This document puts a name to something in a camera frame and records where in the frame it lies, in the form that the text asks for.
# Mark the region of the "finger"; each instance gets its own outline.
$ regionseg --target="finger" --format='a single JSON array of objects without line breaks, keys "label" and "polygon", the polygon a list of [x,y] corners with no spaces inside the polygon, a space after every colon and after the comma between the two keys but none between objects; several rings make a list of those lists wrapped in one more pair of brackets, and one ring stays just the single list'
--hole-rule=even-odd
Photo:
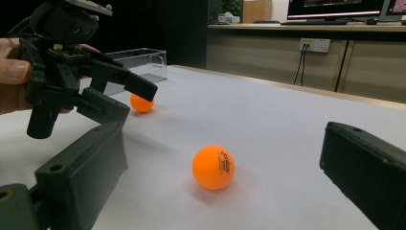
[{"label": "finger", "polygon": [[28,81],[31,64],[25,60],[0,58],[0,82],[21,84]]}]

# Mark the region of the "human hand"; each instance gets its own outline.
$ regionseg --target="human hand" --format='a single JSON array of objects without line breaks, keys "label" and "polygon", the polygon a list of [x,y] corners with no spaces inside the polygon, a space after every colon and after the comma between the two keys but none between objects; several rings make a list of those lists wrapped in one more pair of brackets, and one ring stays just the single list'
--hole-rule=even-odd
[{"label": "human hand", "polygon": [[0,114],[32,108],[25,101],[24,83],[32,66],[28,61],[14,59],[19,39],[0,38]]}]

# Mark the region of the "transparent plastic box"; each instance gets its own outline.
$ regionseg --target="transparent plastic box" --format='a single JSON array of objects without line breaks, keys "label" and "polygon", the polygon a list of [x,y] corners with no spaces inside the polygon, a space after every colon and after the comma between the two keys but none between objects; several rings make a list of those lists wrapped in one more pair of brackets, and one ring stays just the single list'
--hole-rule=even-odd
[{"label": "transparent plastic box", "polygon": [[[123,64],[123,68],[149,81],[158,82],[167,79],[167,51],[140,48],[107,53]],[[124,91],[122,85],[109,83],[104,91],[106,95]]]}]

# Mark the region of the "white tabletop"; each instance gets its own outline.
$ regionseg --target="white tabletop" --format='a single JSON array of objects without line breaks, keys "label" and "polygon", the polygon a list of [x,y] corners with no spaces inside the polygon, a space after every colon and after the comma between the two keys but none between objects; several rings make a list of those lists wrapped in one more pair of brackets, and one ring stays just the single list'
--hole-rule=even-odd
[{"label": "white tabletop", "polygon": [[[129,169],[95,230],[376,229],[319,168],[325,127],[359,127],[406,150],[406,109],[176,66],[157,85],[152,111],[131,111],[125,122]],[[112,97],[129,105],[128,92]],[[0,185],[32,187],[37,168],[98,125],[72,111],[35,140],[30,113],[0,117]],[[226,148],[237,166],[217,192],[192,176],[194,155],[208,145]]]}]

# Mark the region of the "electrical outlet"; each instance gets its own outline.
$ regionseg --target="electrical outlet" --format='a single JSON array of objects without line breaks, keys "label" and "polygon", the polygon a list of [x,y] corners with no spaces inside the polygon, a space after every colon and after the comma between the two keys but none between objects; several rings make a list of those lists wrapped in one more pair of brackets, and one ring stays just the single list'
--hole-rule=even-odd
[{"label": "electrical outlet", "polygon": [[313,52],[328,52],[330,39],[314,39]]},{"label": "electrical outlet", "polygon": [[313,51],[314,39],[313,38],[301,38],[301,44],[299,46],[299,50],[303,50],[305,45],[308,45],[308,47],[305,49],[306,51]]}]

